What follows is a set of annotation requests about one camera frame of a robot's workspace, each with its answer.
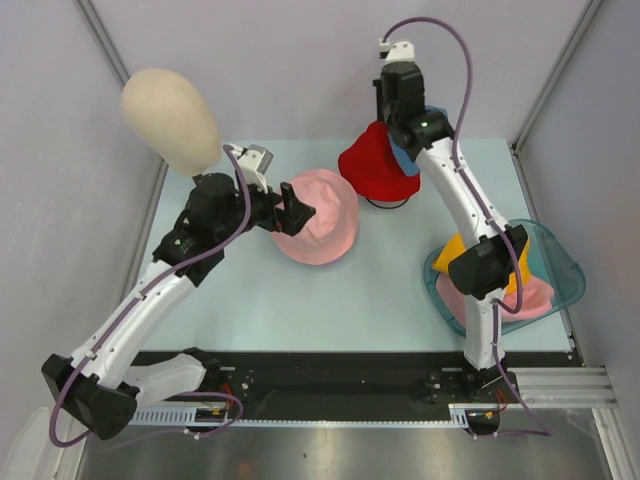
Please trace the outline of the pink bucket hat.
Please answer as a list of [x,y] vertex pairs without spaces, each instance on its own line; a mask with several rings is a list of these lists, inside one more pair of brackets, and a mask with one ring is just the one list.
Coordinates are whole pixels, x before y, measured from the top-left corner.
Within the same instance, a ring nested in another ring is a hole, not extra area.
[[359,230],[359,199],[351,184],[327,169],[304,171],[290,180],[297,197],[314,207],[315,215],[291,237],[272,233],[280,251],[302,264],[320,266],[342,257]]

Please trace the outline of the blue hat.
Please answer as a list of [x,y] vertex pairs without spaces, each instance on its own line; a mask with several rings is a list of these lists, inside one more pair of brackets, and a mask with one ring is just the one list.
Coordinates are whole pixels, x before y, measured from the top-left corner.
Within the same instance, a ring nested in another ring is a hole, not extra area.
[[[425,105],[425,111],[426,112],[438,111],[445,118],[448,118],[447,110],[445,108],[442,108],[442,107],[439,107],[439,106],[426,104]],[[392,138],[391,134],[388,134],[388,140],[389,140],[389,144],[390,144],[390,147],[391,147],[391,151],[392,151],[392,153],[394,155],[394,158],[395,158],[399,168],[403,172],[403,174],[405,176],[407,176],[407,177],[419,176],[420,175],[419,167],[411,160],[411,158],[409,157],[408,153],[404,149],[402,149],[395,142],[395,140]]]

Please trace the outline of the red bucket hat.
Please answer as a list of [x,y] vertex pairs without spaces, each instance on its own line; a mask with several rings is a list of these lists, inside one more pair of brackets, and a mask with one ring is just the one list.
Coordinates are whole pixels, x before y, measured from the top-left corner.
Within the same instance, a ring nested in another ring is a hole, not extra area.
[[404,201],[421,188],[419,175],[407,176],[398,165],[387,127],[374,121],[338,156],[340,174],[357,194],[383,203]]

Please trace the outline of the yellow hat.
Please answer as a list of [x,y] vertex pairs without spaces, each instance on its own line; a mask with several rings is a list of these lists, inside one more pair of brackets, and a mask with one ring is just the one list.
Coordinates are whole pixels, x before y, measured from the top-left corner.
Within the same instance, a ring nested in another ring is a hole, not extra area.
[[[441,252],[436,256],[435,260],[429,261],[429,266],[440,273],[449,274],[449,263],[466,251],[463,239],[460,233],[456,233],[446,243]],[[527,285],[532,274],[528,264],[528,255],[530,252],[530,241],[527,241],[525,247],[520,254],[518,266],[524,285]]]

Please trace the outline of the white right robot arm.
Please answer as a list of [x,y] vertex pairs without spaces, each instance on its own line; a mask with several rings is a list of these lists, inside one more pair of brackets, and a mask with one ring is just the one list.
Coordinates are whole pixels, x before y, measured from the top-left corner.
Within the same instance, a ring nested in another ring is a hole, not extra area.
[[461,155],[446,115],[427,108],[423,76],[415,62],[385,63],[374,86],[378,118],[401,171],[431,179],[461,234],[464,251],[448,273],[465,300],[464,356],[473,368],[461,376],[461,388],[469,399],[484,401],[497,389],[492,371],[500,368],[504,356],[503,298],[509,278],[521,275],[518,260],[528,234],[511,226],[490,204]]

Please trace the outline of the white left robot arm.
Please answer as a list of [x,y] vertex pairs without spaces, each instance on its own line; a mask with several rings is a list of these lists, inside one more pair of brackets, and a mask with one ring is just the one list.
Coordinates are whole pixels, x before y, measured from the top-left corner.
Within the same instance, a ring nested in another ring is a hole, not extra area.
[[146,367],[132,362],[239,235],[259,227],[293,237],[315,213],[287,182],[273,190],[249,185],[239,176],[199,176],[136,287],[72,354],[53,354],[44,362],[41,372],[55,399],[54,411],[66,412],[88,434],[109,440],[148,405],[174,396],[214,397],[223,383],[220,363],[199,348]]

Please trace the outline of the beige mannequin head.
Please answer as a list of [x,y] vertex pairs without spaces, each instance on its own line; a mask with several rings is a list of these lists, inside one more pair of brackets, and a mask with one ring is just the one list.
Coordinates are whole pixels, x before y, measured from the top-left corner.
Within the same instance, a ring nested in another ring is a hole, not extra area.
[[136,72],[120,99],[130,130],[176,173],[194,177],[221,159],[216,120],[201,93],[167,69]]

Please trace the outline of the teal plastic basket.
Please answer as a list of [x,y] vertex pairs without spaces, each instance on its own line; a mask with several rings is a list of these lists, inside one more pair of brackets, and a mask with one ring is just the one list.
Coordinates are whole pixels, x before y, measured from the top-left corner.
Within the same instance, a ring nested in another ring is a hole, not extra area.
[[[530,219],[515,219],[511,224],[525,228],[528,234],[528,241],[530,241],[528,264],[531,274],[548,283],[554,289],[554,297],[552,310],[546,316],[529,321],[502,322],[501,331],[504,334],[519,330],[528,324],[549,317],[573,305],[582,298],[586,290],[586,279],[582,268],[557,240],[551,230]],[[455,333],[465,336],[466,327],[462,328],[455,322],[436,289],[436,281],[439,275],[445,273],[437,272],[429,266],[429,261],[435,260],[444,246],[432,251],[427,256],[423,266],[423,285],[445,324]]]

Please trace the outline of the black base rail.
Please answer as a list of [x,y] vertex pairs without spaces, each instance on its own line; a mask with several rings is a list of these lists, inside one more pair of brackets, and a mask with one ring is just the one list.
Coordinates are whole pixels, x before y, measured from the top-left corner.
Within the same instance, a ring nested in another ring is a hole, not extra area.
[[376,422],[442,420],[450,402],[513,403],[499,373],[478,379],[461,352],[216,352],[220,388],[245,420]]

